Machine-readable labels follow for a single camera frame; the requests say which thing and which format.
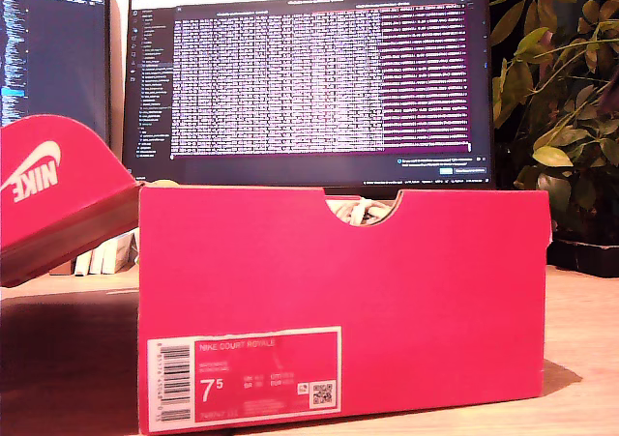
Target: monitor screen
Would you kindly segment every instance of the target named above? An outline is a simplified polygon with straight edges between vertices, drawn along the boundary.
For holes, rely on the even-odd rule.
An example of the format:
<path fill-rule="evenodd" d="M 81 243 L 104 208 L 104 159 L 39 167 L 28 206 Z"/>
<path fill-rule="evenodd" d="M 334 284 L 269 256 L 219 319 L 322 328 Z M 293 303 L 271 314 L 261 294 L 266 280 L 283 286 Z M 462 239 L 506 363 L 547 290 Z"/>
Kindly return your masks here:
<path fill-rule="evenodd" d="M 489 188 L 488 0 L 130 0 L 138 180 Z"/>
<path fill-rule="evenodd" d="M 109 143 L 109 0 L 0 0 L 2 126 L 59 114 Z"/>

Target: wooden desk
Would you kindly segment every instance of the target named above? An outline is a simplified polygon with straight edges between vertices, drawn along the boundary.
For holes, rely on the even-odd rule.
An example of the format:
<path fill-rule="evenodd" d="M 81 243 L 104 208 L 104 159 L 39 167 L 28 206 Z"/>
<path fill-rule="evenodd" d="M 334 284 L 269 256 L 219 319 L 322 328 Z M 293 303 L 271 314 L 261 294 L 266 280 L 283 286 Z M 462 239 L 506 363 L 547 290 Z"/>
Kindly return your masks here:
<path fill-rule="evenodd" d="M 137 433 L 136 287 L 132 268 L 2 288 L 3 436 Z M 619 435 L 619 279 L 548 268 L 545 357 L 535 399 L 222 434 Z"/>

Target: nike logo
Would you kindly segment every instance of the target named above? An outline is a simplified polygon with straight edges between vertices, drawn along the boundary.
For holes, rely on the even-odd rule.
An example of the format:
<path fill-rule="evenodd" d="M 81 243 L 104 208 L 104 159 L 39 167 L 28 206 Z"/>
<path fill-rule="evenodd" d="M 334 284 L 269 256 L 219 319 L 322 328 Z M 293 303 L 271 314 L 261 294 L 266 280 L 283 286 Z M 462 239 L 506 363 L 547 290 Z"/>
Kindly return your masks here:
<path fill-rule="evenodd" d="M 39 160 L 50 157 L 48 163 L 33 167 Z M 56 168 L 60 165 L 60 147 L 55 141 L 41 143 L 0 187 L 13 186 L 14 202 L 22 201 L 37 192 L 58 184 Z"/>

